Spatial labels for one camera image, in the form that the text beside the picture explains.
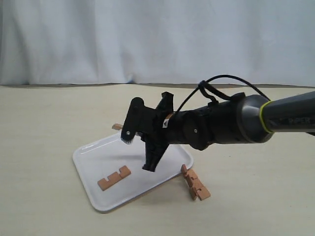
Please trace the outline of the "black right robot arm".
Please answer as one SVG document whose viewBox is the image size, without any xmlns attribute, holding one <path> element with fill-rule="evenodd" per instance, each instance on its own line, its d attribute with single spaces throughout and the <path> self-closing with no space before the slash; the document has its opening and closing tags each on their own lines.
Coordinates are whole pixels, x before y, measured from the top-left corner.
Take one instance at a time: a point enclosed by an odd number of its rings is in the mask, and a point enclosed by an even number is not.
<svg viewBox="0 0 315 236">
<path fill-rule="evenodd" d="M 212 144 L 260 144 L 277 132 L 315 133 L 315 93 L 270 101 L 238 93 L 229 101 L 210 102 L 194 110 L 168 114 L 157 125 L 157 137 L 143 135 L 143 169 L 154 172 L 172 144 L 205 150 Z"/>
</svg>

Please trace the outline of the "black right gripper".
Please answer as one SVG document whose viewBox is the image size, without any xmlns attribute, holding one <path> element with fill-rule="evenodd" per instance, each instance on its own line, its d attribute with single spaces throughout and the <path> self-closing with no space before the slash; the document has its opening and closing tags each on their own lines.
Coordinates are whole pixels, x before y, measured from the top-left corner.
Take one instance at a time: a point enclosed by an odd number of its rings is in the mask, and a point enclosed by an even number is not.
<svg viewBox="0 0 315 236">
<path fill-rule="evenodd" d="M 145 142 L 145 163 L 143 170 L 156 170 L 158 163 L 166 152 L 169 143 L 163 134 L 163 123 L 165 119 L 174 113 L 174 95 L 167 91 L 161 94 L 162 99 L 153 110 L 154 116 L 149 119 L 149 127 L 153 129 L 150 134 L 143 133 L 141 140 Z"/>
</svg>

